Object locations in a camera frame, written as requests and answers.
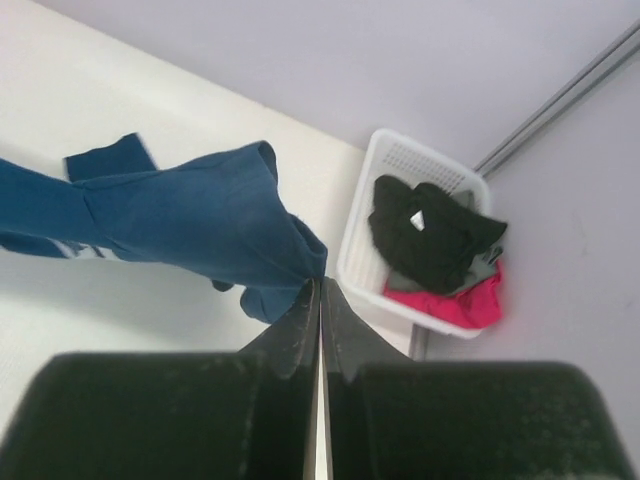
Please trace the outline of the navy blue t-shirt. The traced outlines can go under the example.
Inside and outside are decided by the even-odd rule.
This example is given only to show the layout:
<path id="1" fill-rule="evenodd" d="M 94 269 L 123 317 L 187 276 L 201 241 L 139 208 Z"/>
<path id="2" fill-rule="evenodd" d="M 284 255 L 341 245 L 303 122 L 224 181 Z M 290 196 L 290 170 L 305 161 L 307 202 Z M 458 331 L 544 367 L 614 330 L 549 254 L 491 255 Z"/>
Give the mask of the navy blue t-shirt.
<path id="1" fill-rule="evenodd" d="M 245 314 L 269 324 L 325 273 L 327 248 L 283 205 L 265 141 L 160 169 L 129 134 L 64 164 L 57 179 L 2 162 L 3 249 L 178 267 L 241 286 Z"/>

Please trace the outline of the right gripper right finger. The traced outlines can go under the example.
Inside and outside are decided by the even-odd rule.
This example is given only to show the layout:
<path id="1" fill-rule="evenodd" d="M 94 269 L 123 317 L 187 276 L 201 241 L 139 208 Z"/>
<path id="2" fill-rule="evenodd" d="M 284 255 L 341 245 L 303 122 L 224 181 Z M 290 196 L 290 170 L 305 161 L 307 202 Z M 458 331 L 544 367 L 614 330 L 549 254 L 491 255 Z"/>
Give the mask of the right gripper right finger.
<path id="1" fill-rule="evenodd" d="M 433 362 L 401 354 L 321 287 L 336 479 L 632 479 L 598 389 L 558 362 Z"/>

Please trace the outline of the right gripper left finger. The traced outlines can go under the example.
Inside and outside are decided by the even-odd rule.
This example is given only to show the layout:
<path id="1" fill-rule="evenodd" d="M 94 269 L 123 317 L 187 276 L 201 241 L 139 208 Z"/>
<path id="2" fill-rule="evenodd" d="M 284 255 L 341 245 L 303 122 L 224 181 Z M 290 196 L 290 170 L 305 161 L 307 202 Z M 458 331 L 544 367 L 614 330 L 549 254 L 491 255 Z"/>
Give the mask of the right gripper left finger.
<path id="1" fill-rule="evenodd" d="M 320 293 L 236 352 L 53 357 L 2 436 L 2 477 L 311 478 Z"/>

